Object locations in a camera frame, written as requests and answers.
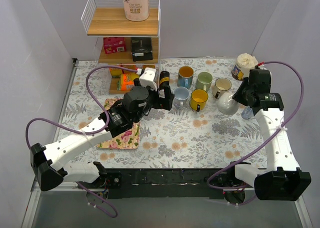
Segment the white ceramic mug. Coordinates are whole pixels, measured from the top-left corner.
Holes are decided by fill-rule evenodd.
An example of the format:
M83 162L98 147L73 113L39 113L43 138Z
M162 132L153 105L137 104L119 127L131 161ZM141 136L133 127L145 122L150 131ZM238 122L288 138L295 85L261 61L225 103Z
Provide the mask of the white ceramic mug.
M225 115L234 115L239 107L240 104L233 99L233 93L230 92L223 93L217 101L218 110Z

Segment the light green mug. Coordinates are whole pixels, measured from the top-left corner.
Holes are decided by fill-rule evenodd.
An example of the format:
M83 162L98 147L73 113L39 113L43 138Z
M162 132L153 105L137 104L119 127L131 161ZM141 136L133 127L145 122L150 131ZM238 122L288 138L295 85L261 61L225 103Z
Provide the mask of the light green mug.
M213 76L209 72L201 72L197 76L195 88L208 92L212 81Z

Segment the yellow mug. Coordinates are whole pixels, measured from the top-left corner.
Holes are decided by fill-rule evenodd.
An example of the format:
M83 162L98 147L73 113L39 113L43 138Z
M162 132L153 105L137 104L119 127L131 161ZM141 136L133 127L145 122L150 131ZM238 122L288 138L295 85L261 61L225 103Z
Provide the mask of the yellow mug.
M209 95L205 90L195 89L191 93L190 107L199 112L205 107L208 98Z

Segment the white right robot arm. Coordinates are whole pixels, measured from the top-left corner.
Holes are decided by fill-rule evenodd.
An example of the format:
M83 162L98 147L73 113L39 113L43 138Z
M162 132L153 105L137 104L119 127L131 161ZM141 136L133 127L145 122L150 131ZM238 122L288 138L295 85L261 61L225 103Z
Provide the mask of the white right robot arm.
M266 170L247 163L235 165L226 174L227 183L239 186L243 181L254 188L260 200L296 201L311 183L309 172L301 171L284 124L284 105L280 94L271 92L271 73L252 69L233 99L252 108L265 142Z

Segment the blue butterfly ceramic mug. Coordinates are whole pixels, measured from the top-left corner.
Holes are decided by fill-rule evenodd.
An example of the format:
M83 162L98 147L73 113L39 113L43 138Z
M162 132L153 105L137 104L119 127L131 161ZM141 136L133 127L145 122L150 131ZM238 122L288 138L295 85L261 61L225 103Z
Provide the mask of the blue butterfly ceramic mug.
M189 66L183 66L178 71L178 87L190 89L193 82L194 70Z

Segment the grey-blue mug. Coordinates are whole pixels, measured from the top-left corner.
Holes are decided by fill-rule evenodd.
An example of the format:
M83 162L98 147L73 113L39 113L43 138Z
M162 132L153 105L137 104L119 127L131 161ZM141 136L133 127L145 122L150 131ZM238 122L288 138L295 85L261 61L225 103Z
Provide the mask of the grey-blue mug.
M176 108L182 108L187 104L190 96L190 91L186 87L177 87L174 90L173 105Z

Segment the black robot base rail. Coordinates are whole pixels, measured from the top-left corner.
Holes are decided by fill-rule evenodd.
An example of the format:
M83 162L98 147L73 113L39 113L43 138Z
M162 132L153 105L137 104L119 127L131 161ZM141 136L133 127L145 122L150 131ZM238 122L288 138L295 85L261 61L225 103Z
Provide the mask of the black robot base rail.
M92 183L80 182L90 190L102 191L110 199L121 198L162 198L162 197L206 197L224 199L241 205L251 199L244 184L224 171L211 182L207 180L218 170L215 168L113 168Z

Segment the cream ceramic mug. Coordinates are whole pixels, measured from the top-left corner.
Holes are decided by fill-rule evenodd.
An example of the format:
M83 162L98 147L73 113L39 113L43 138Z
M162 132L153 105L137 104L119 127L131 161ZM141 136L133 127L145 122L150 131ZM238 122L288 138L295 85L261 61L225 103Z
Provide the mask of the cream ceramic mug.
M227 78L216 79L212 88L213 97L218 99L223 93L228 92L232 87L232 83Z

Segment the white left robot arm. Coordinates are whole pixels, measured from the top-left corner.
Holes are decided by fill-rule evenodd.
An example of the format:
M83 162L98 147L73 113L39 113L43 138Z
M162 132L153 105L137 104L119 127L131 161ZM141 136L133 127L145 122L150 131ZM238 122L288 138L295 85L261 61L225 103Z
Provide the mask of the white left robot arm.
M51 144L31 146L30 164L40 189L48 191L63 182L77 181L103 187L108 175L100 162L71 164L70 161L97 144L124 135L151 109L170 110L173 98L169 85L163 85L159 91L135 86L78 134Z

